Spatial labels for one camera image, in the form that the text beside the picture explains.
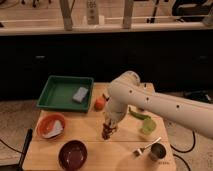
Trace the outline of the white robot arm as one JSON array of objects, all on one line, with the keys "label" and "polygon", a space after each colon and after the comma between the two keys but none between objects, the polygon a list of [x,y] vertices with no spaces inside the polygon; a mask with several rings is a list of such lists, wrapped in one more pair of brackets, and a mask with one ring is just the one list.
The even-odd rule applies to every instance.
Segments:
[{"label": "white robot arm", "polygon": [[133,71],[115,78],[107,91],[110,98],[105,106],[106,118],[114,125],[125,117],[128,106],[132,105],[213,139],[211,104],[149,92],[140,86],[140,77]]}]

